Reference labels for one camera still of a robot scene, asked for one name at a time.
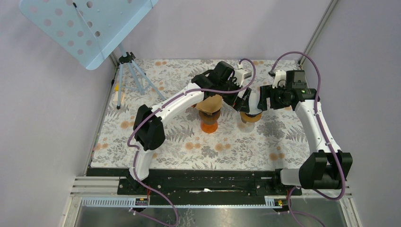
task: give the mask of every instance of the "table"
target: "table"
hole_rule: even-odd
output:
[[[150,80],[171,97],[185,87],[197,74],[213,69],[220,60],[137,60]],[[235,66],[238,60],[224,60]],[[254,60],[256,80],[253,91],[271,84],[268,75],[274,61]],[[244,67],[252,69],[249,63]],[[295,61],[280,61],[276,69],[293,70]],[[134,87],[135,82],[124,69],[123,85]],[[121,109],[116,109],[112,93],[98,141],[94,147],[91,167],[130,167],[135,148],[126,145],[132,133],[139,106],[152,106],[162,100],[152,90],[141,96],[137,91],[125,90]],[[218,170],[274,170],[299,168],[309,157],[309,146],[302,124],[291,107],[263,112],[262,118],[250,133],[240,132],[239,117],[234,109],[224,104],[216,132],[201,130],[200,117],[195,108],[188,108],[165,125],[166,140],[153,155],[150,168],[218,169]]]

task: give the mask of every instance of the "wall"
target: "wall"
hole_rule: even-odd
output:
[[[123,43],[142,59],[274,60],[306,48],[329,2],[160,0]]]
[[[109,60],[88,71],[0,0],[0,226],[57,226],[81,175],[107,90]]]
[[[327,123],[354,158],[348,180],[365,227],[399,226],[400,9],[399,0],[340,1],[311,53]]]

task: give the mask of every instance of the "cable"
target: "cable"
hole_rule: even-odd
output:
[[[313,215],[311,215],[311,214],[308,214],[308,213],[305,213],[305,212],[301,212],[301,211],[293,211],[293,213],[294,213],[294,214],[300,214],[300,215],[304,215],[304,216],[313,218],[313,219],[315,219],[316,221],[318,221],[323,227],[326,227],[326,226],[324,225],[324,223],[323,223],[321,220],[319,220],[316,216],[313,216]],[[264,214],[264,215],[281,215],[281,214],[289,214],[289,213],[288,213],[288,212],[278,212],[278,213],[272,212],[272,213],[267,213],[267,214]]]
[[[251,81],[249,82],[249,84],[247,84],[245,87],[243,87],[243,88],[241,88],[241,89],[238,89],[238,90],[235,90],[235,91],[219,91],[219,90],[206,89],[206,88],[191,89],[191,90],[188,90],[185,94],[184,94],[184,93],[180,93],[179,95],[177,95],[177,96],[173,97],[172,99],[168,100],[164,105],[162,105],[162,109],[164,109],[167,105],[169,105],[170,103],[172,103],[173,101],[175,101],[175,100],[178,99],[179,97],[184,96],[184,95],[187,95],[188,93],[194,92],[194,91],[209,91],[209,92],[215,92],[215,93],[221,93],[221,94],[233,94],[233,93],[241,92],[241,91],[247,89],[247,88],[255,81],[255,78],[256,78],[256,67],[255,67],[254,63],[253,63],[250,59],[248,59],[248,58],[243,58],[243,59],[241,59],[241,60],[239,61],[239,63],[241,64],[242,61],[248,61],[248,62],[252,65],[252,68],[253,68],[253,76],[252,76],[252,79],[251,79]],[[137,128],[134,130],[134,132],[132,132],[132,134],[131,134],[130,137],[128,138],[128,141],[127,141],[127,146],[128,146],[128,147],[130,147],[130,148],[137,148],[137,149],[139,150],[139,147],[138,147],[137,145],[131,144],[132,138],[135,136],[135,134],[138,132],[138,130],[139,130],[150,118],[152,118],[155,114],[157,114],[160,110],[161,110],[160,108],[156,109],[153,113],[151,113],[147,118],[145,118],[145,119],[137,126]],[[179,217],[178,217],[178,210],[177,210],[177,208],[174,206],[174,204],[173,204],[163,193],[159,192],[159,191],[156,190],[156,189],[153,189],[153,188],[147,186],[146,184],[144,184],[144,183],[139,179],[139,177],[138,177],[138,175],[137,175],[137,173],[136,173],[136,171],[135,171],[135,164],[136,164],[136,160],[137,160],[137,158],[138,158],[138,154],[139,154],[139,152],[136,151],[136,152],[135,152],[135,157],[134,157],[134,163],[133,163],[133,168],[134,168],[134,169],[133,169],[133,172],[134,172],[135,179],[136,179],[143,187],[145,187],[145,188],[147,188],[147,189],[149,189],[149,190],[151,190],[151,191],[153,191],[153,192],[156,192],[157,194],[159,194],[160,196],[162,196],[162,197],[171,205],[171,207],[173,208],[174,213],[175,213],[175,218],[176,218],[176,219],[175,219],[175,224],[174,224],[174,225],[170,225],[170,224],[164,223],[164,222],[162,222],[162,221],[159,221],[159,220],[157,220],[157,219],[154,218],[154,217],[148,216],[148,215],[146,215],[146,214],[142,214],[142,213],[140,213],[140,212],[134,211],[134,214],[138,213],[138,214],[141,215],[141,216],[144,216],[144,217],[146,217],[146,218],[148,218],[148,219],[150,219],[150,220],[153,220],[153,221],[155,221],[155,222],[157,222],[157,223],[160,223],[160,224],[165,225],[165,226],[168,226],[168,227],[175,227],[175,226],[177,226],[177,225],[179,224],[179,220],[180,220],[180,219],[179,219]]]
[[[277,63],[279,62],[279,60],[282,57],[284,57],[286,55],[289,55],[289,54],[292,54],[292,53],[297,53],[297,54],[305,56],[307,59],[309,59],[309,61],[314,66],[314,69],[316,70],[316,73],[317,73],[317,90],[316,90],[316,97],[314,98],[314,113],[316,115],[316,119],[317,119],[317,122],[319,124],[320,131],[323,134],[324,140],[326,141],[326,143],[329,143],[328,147],[329,147],[331,153],[333,154],[334,161],[336,162],[337,168],[339,170],[340,178],[341,178],[341,192],[337,197],[332,198],[332,197],[329,197],[328,195],[323,194],[322,192],[320,192],[318,190],[314,190],[314,191],[317,192],[318,194],[320,194],[321,196],[325,197],[326,199],[329,199],[329,200],[332,200],[332,201],[337,201],[337,200],[341,199],[345,194],[345,176],[344,176],[344,172],[342,171],[340,161],[339,161],[339,159],[338,159],[338,157],[336,155],[336,152],[335,152],[333,146],[330,144],[329,137],[327,136],[326,130],[324,130],[322,120],[320,119],[320,115],[318,113],[317,103],[318,103],[318,98],[319,98],[319,93],[320,93],[321,76],[320,76],[320,72],[319,72],[319,69],[317,68],[316,63],[312,60],[311,57],[309,57],[305,53],[302,53],[302,52],[299,52],[299,51],[291,51],[291,52],[287,52],[287,53],[283,54],[282,56],[280,56],[276,60],[276,62],[273,64],[273,67],[271,68],[270,72],[274,71],[274,68],[276,68]]]

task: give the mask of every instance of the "perforated metal sheet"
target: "perforated metal sheet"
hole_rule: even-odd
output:
[[[96,69],[158,0],[21,0],[22,14],[88,70]]]

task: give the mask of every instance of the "tripod leg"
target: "tripod leg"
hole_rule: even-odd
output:
[[[145,92],[143,90],[143,87],[140,85],[137,74],[135,73],[134,69],[132,68],[131,64],[127,64],[128,68],[130,69],[130,72],[132,74],[132,77],[134,78],[135,83],[137,84],[138,90],[140,92],[141,95],[143,95]]]
[[[131,63],[133,64],[133,66],[138,70],[138,72],[142,75],[142,77],[148,82],[148,84],[159,94],[159,96],[165,100],[166,98],[162,95],[162,93],[159,91],[159,89],[153,85],[152,81],[150,81],[150,79],[145,75],[145,73],[142,71],[142,69],[136,64],[135,61],[131,61]]]
[[[120,64],[120,71],[119,71],[119,84],[118,84],[118,99],[117,99],[117,110],[121,107],[121,88],[122,88],[122,73],[124,71],[124,65]]]

